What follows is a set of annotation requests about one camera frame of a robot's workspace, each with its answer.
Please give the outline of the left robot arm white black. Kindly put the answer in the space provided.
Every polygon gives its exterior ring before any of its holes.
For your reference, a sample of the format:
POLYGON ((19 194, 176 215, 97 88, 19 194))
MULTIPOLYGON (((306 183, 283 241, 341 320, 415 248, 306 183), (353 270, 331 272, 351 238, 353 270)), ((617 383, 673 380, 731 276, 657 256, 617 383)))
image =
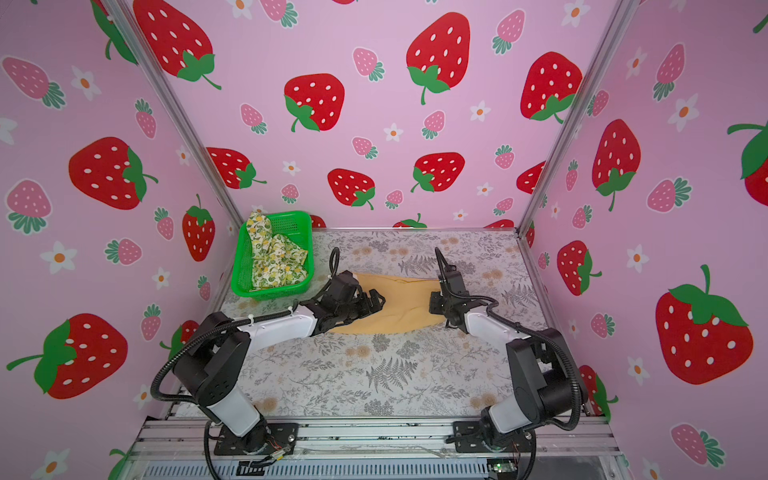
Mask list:
POLYGON ((238 386, 251 351, 325 334, 383 310, 386 299, 366 291, 350 271, 335 274, 313 297, 286 310, 235 320, 209 315, 158 373, 152 386, 157 400, 196 405, 222 426, 224 439, 244 452, 257 453, 273 441, 264 416, 238 386))

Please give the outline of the tan yellow skirt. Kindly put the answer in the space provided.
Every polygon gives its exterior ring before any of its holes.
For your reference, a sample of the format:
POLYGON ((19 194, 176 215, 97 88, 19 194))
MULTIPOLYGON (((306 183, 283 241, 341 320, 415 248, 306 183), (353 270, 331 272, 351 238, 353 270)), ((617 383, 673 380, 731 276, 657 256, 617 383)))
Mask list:
POLYGON ((356 273, 367 292, 376 290, 385 298, 383 309, 331 333, 345 335, 401 334, 440 324, 444 317, 431 314, 431 294, 440 290, 438 280, 356 273))

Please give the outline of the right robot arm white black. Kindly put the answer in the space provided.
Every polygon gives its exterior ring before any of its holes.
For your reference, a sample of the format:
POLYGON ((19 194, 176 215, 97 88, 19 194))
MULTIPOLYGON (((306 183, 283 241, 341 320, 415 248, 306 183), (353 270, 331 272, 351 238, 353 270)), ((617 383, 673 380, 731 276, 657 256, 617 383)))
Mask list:
POLYGON ((429 311, 444 317, 448 328, 506 352, 512 393, 482 410, 477 434, 481 441, 501 449, 514 436, 545 425, 575 430, 587 391, 560 331, 533 330, 504 318, 495 311, 498 302, 470 294, 453 267, 438 279, 440 290, 431 294, 429 311))

